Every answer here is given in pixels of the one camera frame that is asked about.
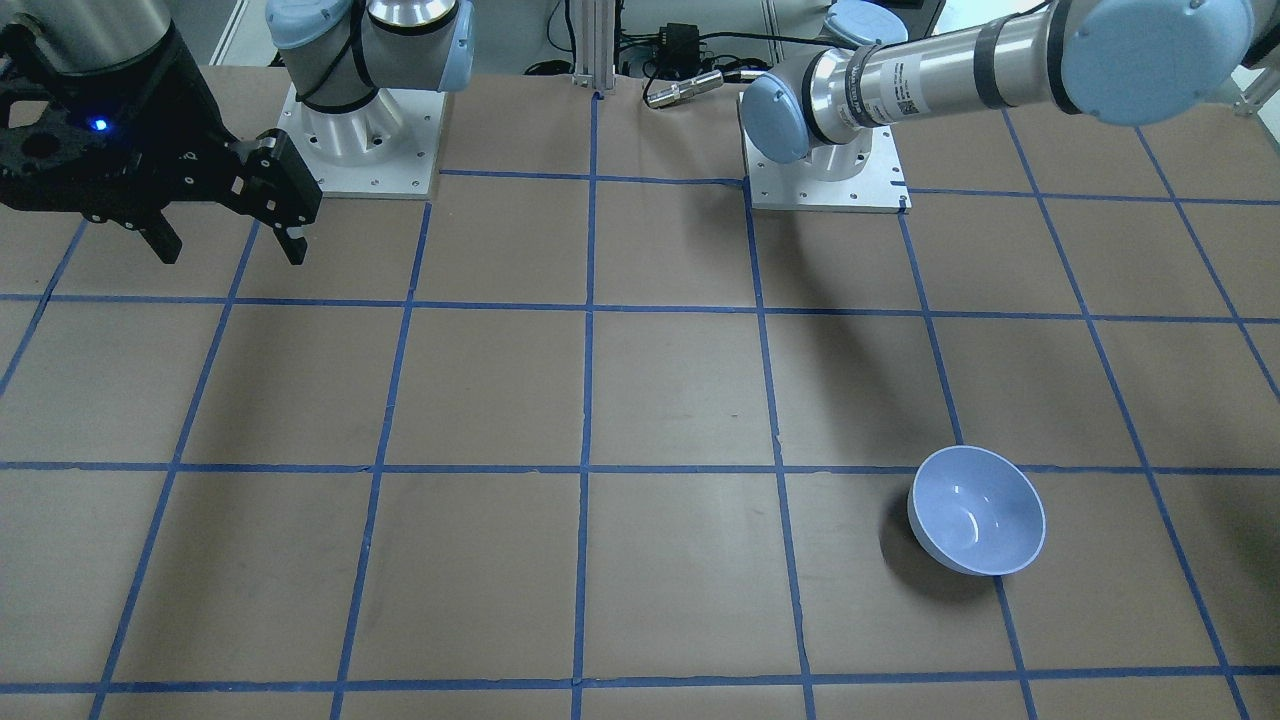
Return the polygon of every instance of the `blue tape line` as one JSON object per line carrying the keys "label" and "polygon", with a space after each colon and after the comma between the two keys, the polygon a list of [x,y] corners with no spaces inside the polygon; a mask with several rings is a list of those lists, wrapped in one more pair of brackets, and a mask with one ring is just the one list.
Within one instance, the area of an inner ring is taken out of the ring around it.
{"label": "blue tape line", "polygon": [[55,295],[54,302],[137,302],[146,305],[223,305],[225,297],[193,297],[183,295]]}
{"label": "blue tape line", "polygon": [[1046,200],[1097,200],[1103,202],[1174,202],[1196,205],[1252,205],[1276,206],[1280,200],[1239,200],[1230,197],[1156,197],[1146,195],[1084,195],[1076,192],[1027,192],[1020,190],[969,190],[951,187],[913,187],[911,192],[922,195],[968,195],[977,197],[1043,197]]}
{"label": "blue tape line", "polygon": [[786,465],[782,460],[782,429],[778,421],[777,393],[773,386],[773,360],[769,352],[769,325],[764,313],[764,282],[760,274],[760,252],[751,214],[751,182],[742,182],[742,206],[746,213],[746,245],[751,255],[751,286],[755,292],[755,318],[760,332],[760,361],[764,368],[764,398],[769,409],[769,436],[773,442],[773,471],[778,487],[778,516],[782,525],[782,552],[787,564],[787,588],[791,593],[791,619],[796,632],[796,653],[804,692],[806,720],[817,720],[818,707],[813,696],[813,669],[804,638],[804,609],[800,602],[800,574],[796,570],[795,539],[791,530],[791,505],[787,493]]}
{"label": "blue tape line", "polygon": [[79,246],[79,241],[84,237],[84,228],[88,227],[88,220],[81,220],[78,228],[76,228],[76,234],[72,236],[70,243],[67,245],[67,252],[63,252],[63,259],[59,260],[58,266],[54,268],[52,277],[49,278],[49,283],[45,286],[45,292],[40,296],[40,302],[36,305],[36,310],[31,314],[31,322],[27,323],[27,331],[22,333],[22,340],[18,341],[18,348],[14,350],[13,357],[9,359],[9,365],[5,368],[4,375],[0,375],[0,398],[4,398],[4,393],[9,389],[9,382],[13,380],[14,373],[18,372],[18,363],[22,361],[22,356],[27,354],[27,346],[31,345],[31,338],[36,334],[36,327],[40,325],[41,318],[45,316],[45,309],[49,307],[49,299],[52,297],[54,290],[58,287],[58,281],[63,279],[63,273],[67,272],[67,264],[72,261],[72,255],[76,252],[76,247]]}
{"label": "blue tape line", "polygon": [[360,474],[372,470],[371,465],[301,465],[301,464],[248,464],[248,462],[179,462],[179,473],[289,473],[289,474]]}
{"label": "blue tape line", "polygon": [[525,179],[570,179],[585,181],[591,176],[581,173],[524,173],[518,170],[440,170],[442,176],[456,176],[467,178],[525,178]]}
{"label": "blue tape line", "polygon": [[236,300],[237,305],[287,305],[306,307],[403,307],[404,304],[397,300],[344,300],[344,299],[308,299],[308,297],[242,297]]}
{"label": "blue tape line", "polygon": [[960,428],[960,414],[956,410],[955,397],[951,395],[951,380],[947,379],[947,366],[942,359],[942,343],[938,342],[938,331],[933,325],[933,314],[929,310],[929,296],[924,291],[924,274],[920,272],[920,260],[915,255],[915,243],[911,242],[911,231],[906,225],[906,213],[897,214],[897,227],[902,232],[902,242],[906,246],[906,258],[911,264],[911,277],[915,279],[915,293],[920,299],[920,310],[924,311],[924,329],[929,333],[929,347],[933,348],[933,364],[938,370],[938,382],[942,386],[942,398],[947,404],[947,416],[951,419],[951,433],[956,445],[964,445],[964,430]]}
{"label": "blue tape line", "polygon": [[[169,462],[78,462],[49,460],[0,460],[0,470],[65,471],[92,470],[108,473],[151,473],[172,468]],[[1179,468],[1179,466],[1124,466],[1124,465],[1037,465],[1019,464],[1025,473],[1043,474],[1110,474],[1144,475],[1153,471],[1157,475],[1207,475],[1207,477],[1280,477],[1280,468]],[[292,474],[360,474],[372,471],[371,465],[261,465],[234,462],[179,462],[179,473],[292,473]],[[773,465],[589,465],[594,474],[617,475],[707,475],[707,474],[772,474]],[[582,470],[581,465],[392,465],[383,466],[383,474],[431,475],[431,474],[554,474],[572,475]],[[788,475],[893,475],[914,474],[914,465],[785,465]]]}
{"label": "blue tape line", "polygon": [[97,683],[0,683],[4,694],[88,694],[97,692]]}
{"label": "blue tape line", "polygon": [[384,465],[383,473],[401,475],[576,475],[580,465]]}
{"label": "blue tape line", "polygon": [[[1233,665],[1236,676],[1280,676],[1280,665]],[[1028,670],[1034,680],[1098,680],[1121,678],[1215,678],[1222,674],[1217,665],[1172,665],[1135,667],[1065,667]],[[1007,683],[1016,682],[1012,670],[970,670],[951,673],[849,673],[814,674],[814,685],[884,685],[884,684],[936,684],[936,683]],[[801,675],[695,675],[686,678],[626,676],[626,678],[504,678],[504,679],[384,679],[348,680],[348,693],[374,692],[465,692],[465,691],[564,691],[575,685],[590,689],[616,688],[722,688],[803,685]],[[136,682],[111,683],[108,694],[140,693],[317,693],[333,692],[334,680],[205,680],[205,682]],[[36,694],[91,694],[99,683],[0,683],[0,696]]]}
{"label": "blue tape line", "polygon": [[556,313],[582,313],[586,305],[562,302],[457,302],[447,300],[416,300],[413,307],[428,310],[539,310]]}
{"label": "blue tape line", "polygon": [[522,178],[522,179],[562,179],[562,181],[595,181],[613,183],[637,184],[722,184],[728,187],[741,187],[742,181],[733,178],[652,178],[640,176],[604,176],[599,174],[599,159],[593,158],[594,164],[588,174],[581,173],[526,173],[520,170],[440,170],[442,176],[472,177],[472,178]]}
{"label": "blue tape line", "polygon": [[588,536],[590,530],[590,492],[591,478],[589,465],[591,462],[591,407],[595,384],[595,241],[596,241],[596,200],[599,197],[599,129],[600,129],[600,94],[591,95],[591,181],[588,197],[586,219],[586,316],[584,319],[584,347],[582,347],[582,447],[579,455],[579,491],[577,491],[577,547],[573,569],[573,687],[570,707],[570,717],[581,720],[582,717],[582,687],[581,679],[586,662],[586,553]]}
{"label": "blue tape line", "polygon": [[110,694],[155,694],[155,693],[328,693],[333,692],[332,680],[297,680],[255,683],[248,680],[219,682],[142,682],[111,683]]}
{"label": "blue tape line", "polygon": [[[113,295],[55,295],[50,302],[136,302],[136,304],[200,304],[219,305],[218,297],[164,297],[164,296],[113,296]],[[234,305],[284,305],[321,307],[402,307],[402,301],[394,300],[344,300],[344,299],[306,299],[306,297],[237,297]],[[585,313],[635,313],[635,314],[703,314],[703,315],[750,315],[759,310],[749,306],[718,305],[591,305],[564,302],[479,302],[453,300],[415,300],[415,309],[433,310],[515,310],[515,311],[561,311]],[[923,318],[923,310],[882,309],[882,307],[765,307],[765,315],[818,315],[818,316],[869,316],[869,318]],[[960,318],[977,320],[1064,320],[1080,322],[1084,315],[1075,313],[1020,313],[1002,310],[936,310],[933,318]],[[1091,315],[1093,320],[1108,323],[1162,323],[1162,324],[1256,324],[1276,325],[1280,318],[1230,318],[1196,315]]]}
{"label": "blue tape line", "polygon": [[718,307],[704,305],[595,305],[599,313],[645,313],[645,314],[677,314],[696,313],[701,315],[754,315],[755,307]]}
{"label": "blue tape line", "polygon": [[347,676],[351,671],[351,655],[356,646],[356,628],[360,623],[360,607],[365,597],[365,578],[369,574],[369,553],[374,544],[374,527],[378,521],[378,501],[381,497],[383,474],[387,465],[387,446],[392,438],[392,424],[396,420],[396,401],[399,396],[399,379],[404,369],[404,351],[408,346],[410,327],[413,320],[413,296],[417,293],[422,274],[422,258],[426,254],[426,237],[431,225],[431,204],[422,208],[422,223],[419,231],[417,249],[413,252],[413,266],[410,270],[408,291],[404,295],[404,307],[401,315],[399,336],[396,341],[396,357],[392,360],[392,377],[387,387],[387,405],[383,413],[383,429],[378,437],[378,452],[374,456],[372,478],[369,483],[369,506],[365,515],[365,532],[360,543],[360,557],[356,561],[356,580],[351,589],[351,606],[347,611],[347,628],[342,638],[342,655],[338,659],[338,680],[333,691],[333,703],[329,717],[342,716],[342,703],[346,694]]}
{"label": "blue tape line", "polygon": [[[942,345],[938,341],[938,332],[933,324],[933,314],[929,310],[929,297],[924,290],[924,274],[920,270],[920,261],[915,254],[915,243],[911,242],[911,231],[906,223],[906,213],[897,215],[899,228],[902,231],[902,242],[906,245],[906,256],[911,264],[911,275],[915,279],[915,291],[920,297],[920,309],[924,311],[924,327],[929,334],[929,346],[933,348],[933,363],[938,372],[938,383],[942,387],[942,397],[947,405],[947,415],[951,419],[951,432],[956,445],[964,445],[964,429],[960,425],[960,414],[956,410],[955,396],[951,393],[951,380],[947,378],[946,361],[942,357]],[[1005,621],[1005,633],[1009,637],[1009,648],[1014,657],[1014,667],[1018,670],[1018,682],[1023,691],[1023,703],[1027,706],[1027,717],[1037,720],[1036,700],[1032,697],[1032,685],[1027,679],[1027,665],[1023,662],[1021,646],[1018,642],[1018,629],[1014,625],[1014,614],[1009,607],[1009,597],[1005,593],[1002,578],[992,578],[996,585],[996,597],[1000,600],[1000,610]]]}
{"label": "blue tape line", "polygon": [[1018,642],[1018,628],[1014,625],[1014,610],[1009,606],[1009,593],[1005,591],[1005,579],[995,577],[996,598],[1000,601],[1000,614],[1005,620],[1005,633],[1009,635],[1009,650],[1014,656],[1014,669],[1018,671],[1018,684],[1023,691],[1023,703],[1027,706],[1027,717],[1037,720],[1039,712],[1036,710],[1036,698],[1032,694],[1030,676],[1027,674],[1027,662],[1023,660],[1023,646]]}
{"label": "blue tape line", "polygon": [[93,696],[93,706],[90,708],[88,720],[99,720],[102,714],[102,703],[106,701],[106,692],[111,684],[111,678],[115,675],[115,665],[120,660],[120,651],[124,647],[124,638],[129,632],[129,623],[133,620],[133,610],[137,606],[138,596],[142,592],[142,582],[147,574],[147,565],[151,562],[151,553],[155,550],[156,538],[160,534],[160,524],[164,520],[165,509],[169,506],[169,496],[173,493],[174,478],[178,477],[178,464],[182,462],[182,454],[187,450],[187,441],[191,438],[191,429],[196,424],[196,414],[200,410],[200,401],[205,395],[205,387],[209,384],[209,375],[214,369],[214,359],[218,356],[218,348],[221,347],[223,337],[227,333],[227,322],[230,319],[232,309],[234,304],[232,302],[236,293],[239,291],[241,281],[244,279],[244,269],[248,266],[250,255],[253,252],[253,242],[257,237],[259,223],[257,220],[250,227],[248,237],[244,240],[244,250],[241,252],[239,264],[236,266],[236,275],[232,278],[232,286],[227,291],[227,299],[223,301],[223,311],[218,318],[218,327],[214,331],[214,338],[209,345],[209,352],[205,354],[205,364],[200,369],[200,379],[196,382],[196,389],[191,395],[191,402],[187,406],[187,416],[182,421],[182,430],[178,433],[178,443],[173,448],[173,457],[169,461],[169,471],[165,474],[164,484],[160,488],[160,497],[156,498],[155,511],[151,515],[151,525],[147,529],[146,541],[142,543],[142,553],[138,557],[138,566],[133,573],[133,582],[129,584],[129,594],[124,601],[124,610],[120,612],[120,621],[115,628],[115,638],[111,641],[111,650],[106,656],[106,664],[102,667],[102,678],[99,683],[99,691]]}
{"label": "blue tape line", "polygon": [[1165,184],[1169,197],[1174,201],[1178,217],[1183,219],[1183,225],[1187,227],[1187,234],[1190,236],[1192,242],[1196,245],[1196,251],[1199,252],[1201,260],[1204,263],[1204,269],[1208,270],[1210,277],[1213,278],[1213,286],[1217,287],[1219,295],[1222,296],[1222,302],[1226,304],[1228,313],[1231,314],[1231,319],[1235,320],[1236,327],[1240,329],[1240,334],[1244,336],[1244,342],[1249,346],[1249,352],[1253,354],[1253,360],[1258,364],[1258,369],[1262,370],[1262,377],[1271,388],[1271,395],[1274,395],[1276,400],[1280,400],[1280,387],[1276,386],[1275,377],[1271,375],[1271,370],[1262,359],[1262,354],[1258,352],[1258,346],[1253,342],[1253,336],[1249,334],[1249,328],[1240,320],[1240,313],[1235,309],[1235,302],[1231,301],[1231,296],[1226,292],[1226,286],[1222,284],[1222,278],[1217,274],[1217,269],[1213,268],[1213,263],[1208,258],[1208,251],[1204,250],[1204,243],[1201,242],[1199,234],[1196,232],[1196,228],[1192,227],[1192,220],[1187,217],[1187,209],[1183,208],[1181,201],[1179,201],[1178,196],[1174,193],[1174,186],[1169,182],[1169,176],[1166,176],[1165,169],[1160,167],[1160,160],[1156,159],[1156,152],[1151,149],[1151,143],[1147,142],[1147,136],[1143,135],[1142,128],[1133,129],[1138,135],[1138,142],[1142,143],[1142,149],[1147,151],[1147,158],[1151,159],[1151,164],[1156,168],[1156,174],[1160,176],[1160,182]]}
{"label": "blue tape line", "polygon": [[0,461],[0,470],[90,470],[108,473],[156,473],[169,469],[168,462],[76,462],[76,461],[49,461],[49,460],[9,460]]}
{"label": "blue tape line", "polygon": [[920,310],[876,310],[876,309],[822,309],[822,307],[765,307],[765,315],[832,315],[856,318],[923,318]]}
{"label": "blue tape line", "polygon": [[[1018,131],[1014,128],[1014,122],[1009,117],[1007,111],[1004,113],[1004,117],[1005,126],[1009,128],[1009,135],[1014,140],[1014,147],[1018,150],[1018,156],[1023,163],[1024,172],[1027,173],[1027,179],[1032,183],[1032,190],[1039,192],[1039,184],[1036,182],[1036,174],[1032,172],[1030,161],[1027,159],[1027,152],[1018,137]],[[1169,515],[1169,507],[1165,505],[1165,498],[1160,492],[1160,484],[1156,482],[1156,475],[1151,469],[1151,460],[1143,447],[1142,438],[1138,436],[1138,427],[1133,420],[1133,415],[1129,413],[1129,405],[1125,402],[1124,393],[1120,391],[1120,383],[1111,366],[1111,360],[1107,357],[1106,347],[1102,343],[1102,336],[1098,333],[1097,324],[1091,318],[1089,306],[1085,302],[1084,293],[1080,291],[1080,284],[1075,278],[1075,270],[1071,269],[1071,261],[1066,256],[1062,240],[1057,234],[1057,228],[1053,224],[1053,218],[1050,215],[1048,205],[1043,199],[1039,199],[1038,204],[1041,214],[1044,217],[1044,224],[1048,228],[1050,237],[1053,240],[1053,246],[1057,250],[1059,258],[1062,260],[1062,268],[1066,270],[1066,277],[1071,283],[1071,290],[1075,292],[1075,297],[1080,304],[1080,313],[1085,316],[1085,324],[1089,328],[1089,337],[1093,340],[1093,346],[1098,352],[1098,360],[1102,361],[1102,370],[1107,377],[1107,383],[1111,386],[1111,392],[1120,409],[1120,415],[1124,418],[1125,429],[1129,432],[1129,438],[1133,441],[1134,451],[1138,454],[1138,461],[1142,464],[1143,469],[1146,469],[1147,484],[1156,501],[1156,507],[1160,511],[1161,521],[1165,524],[1165,530],[1174,547],[1174,553],[1178,556],[1178,564],[1181,566],[1187,587],[1190,589],[1192,597],[1196,601],[1196,609],[1199,611],[1201,621],[1204,624],[1204,632],[1208,634],[1210,643],[1213,646],[1213,655],[1217,657],[1221,673],[1226,678],[1226,683],[1231,689],[1231,697],[1235,700],[1235,706],[1240,712],[1242,720],[1249,720],[1249,712],[1244,707],[1240,688],[1231,674],[1230,665],[1226,660],[1226,652],[1222,650],[1221,639],[1213,626],[1213,620],[1210,618],[1208,606],[1204,603],[1204,597],[1201,594],[1199,585],[1196,582],[1196,575],[1192,573],[1190,562],[1187,560],[1183,544],[1178,539],[1178,530],[1174,528],[1172,518]]]}
{"label": "blue tape line", "polygon": [[727,187],[742,187],[742,181],[733,178],[641,178],[631,176],[596,176],[600,182],[621,182],[640,184],[722,184]]}

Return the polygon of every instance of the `black band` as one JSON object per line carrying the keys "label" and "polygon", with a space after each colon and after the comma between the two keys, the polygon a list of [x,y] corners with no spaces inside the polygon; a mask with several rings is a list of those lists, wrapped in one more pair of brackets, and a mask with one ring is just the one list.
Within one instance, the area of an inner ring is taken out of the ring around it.
{"label": "black band", "polygon": [[879,50],[881,45],[864,45],[854,53],[849,60],[849,69],[845,72],[845,100],[849,102],[849,111],[854,115],[854,122],[864,128],[884,127],[867,111],[867,102],[863,100],[863,70],[867,69],[867,60],[872,53]]}
{"label": "black band", "polygon": [[801,82],[804,88],[800,92],[800,110],[804,113],[804,122],[809,126],[809,132],[812,132],[814,137],[820,140],[824,145],[840,145],[827,137],[827,133],[822,132],[822,128],[818,127],[818,118],[813,115],[813,73],[818,69],[818,63],[822,61],[822,56],[826,54],[827,53],[823,51],[814,55],[809,67],[804,70],[804,81]]}
{"label": "black band", "polygon": [[1245,68],[1254,69],[1253,67],[1261,63],[1263,58],[1270,55],[1276,47],[1280,47],[1280,24],[1271,28],[1271,32],[1260,37],[1258,41],[1253,44],[1253,47],[1249,47],[1249,51],[1244,54],[1244,61],[1240,64]]}
{"label": "black band", "polygon": [[393,26],[390,23],[384,23],[383,20],[372,15],[370,15],[369,19],[372,20],[372,23],[378,27],[378,29],[387,31],[392,35],[402,35],[404,37],[417,37],[420,35],[433,33],[440,29],[442,27],[449,24],[451,22],[453,22],[453,18],[457,17],[458,14],[460,5],[461,3],[454,3],[453,6],[449,8],[447,13],[424,26],[411,26],[411,27]]}
{"label": "black band", "polygon": [[1000,83],[996,82],[996,44],[1000,42],[1005,23],[1012,18],[1014,15],[996,18],[983,26],[978,32],[978,45],[973,50],[973,82],[978,86],[982,104],[992,110],[1012,108],[1000,94]]}
{"label": "black band", "polygon": [[1080,109],[1071,102],[1062,85],[1062,50],[1066,47],[1066,17],[1071,13],[1071,0],[1057,0],[1053,17],[1048,22],[1048,88],[1053,102],[1068,115],[1079,115]]}
{"label": "black band", "polygon": [[361,27],[365,19],[365,3],[357,0],[351,4],[351,59],[356,61],[356,74],[365,87],[378,87],[369,77],[369,65],[365,64],[365,33]]}
{"label": "black band", "polygon": [[325,115],[342,115],[344,113],[355,113],[356,110],[369,105],[369,102],[378,96],[378,88],[369,91],[369,95],[356,100],[353,102],[347,102],[346,105],[316,105],[308,100],[303,100],[302,104],[311,108],[316,113],[324,113]]}

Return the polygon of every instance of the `robotic arm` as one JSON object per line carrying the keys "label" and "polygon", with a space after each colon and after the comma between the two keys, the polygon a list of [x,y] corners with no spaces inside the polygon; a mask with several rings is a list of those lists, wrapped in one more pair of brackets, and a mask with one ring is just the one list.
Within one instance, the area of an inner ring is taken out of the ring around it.
{"label": "robotic arm", "polygon": [[[860,5],[841,0],[837,5]],[[1139,126],[1207,97],[1244,60],[1280,64],[1276,0],[1056,0],[987,26],[790,59],[744,94],[742,127],[774,163],[868,128],[1055,102]]]}
{"label": "robotic arm", "polygon": [[[319,186],[283,131],[227,129],[163,0],[0,0],[0,202],[114,220],[168,264],[182,241],[161,210],[211,200],[302,263]],[[10,127],[19,101],[47,106]]]}

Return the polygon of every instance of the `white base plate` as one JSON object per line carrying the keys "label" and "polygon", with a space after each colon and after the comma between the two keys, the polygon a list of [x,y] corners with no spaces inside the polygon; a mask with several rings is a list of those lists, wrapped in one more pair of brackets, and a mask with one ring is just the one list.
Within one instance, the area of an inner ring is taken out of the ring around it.
{"label": "white base plate", "polygon": [[384,200],[430,200],[435,186],[444,102],[448,94],[426,90],[390,90],[412,132],[390,160],[375,165],[343,167],[326,161],[311,149],[302,129],[289,86],[278,127],[289,133],[325,197],[375,197]]}
{"label": "white base plate", "polygon": [[805,163],[780,165],[764,156],[742,132],[751,206],[758,210],[819,210],[828,213],[899,213],[911,209],[902,161],[893,131],[876,128],[867,165],[844,181],[813,177]]}

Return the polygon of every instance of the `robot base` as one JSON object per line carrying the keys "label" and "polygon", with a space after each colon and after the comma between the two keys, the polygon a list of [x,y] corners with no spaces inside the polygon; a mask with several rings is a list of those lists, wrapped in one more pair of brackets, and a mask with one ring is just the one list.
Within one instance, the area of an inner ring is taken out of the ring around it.
{"label": "robot base", "polygon": [[403,137],[387,159],[369,165],[339,165],[311,147],[302,105],[289,86],[278,127],[296,138],[298,151],[325,197],[429,200],[435,184],[444,102],[448,94],[425,90],[389,90],[404,117]]}
{"label": "robot base", "polygon": [[[868,131],[870,149],[858,160],[856,149],[828,151],[827,165],[800,160],[780,165],[764,156],[746,132],[742,147],[756,210],[820,210],[828,213],[900,213],[911,209],[902,163],[890,128]],[[838,165],[846,164],[845,169]]]}

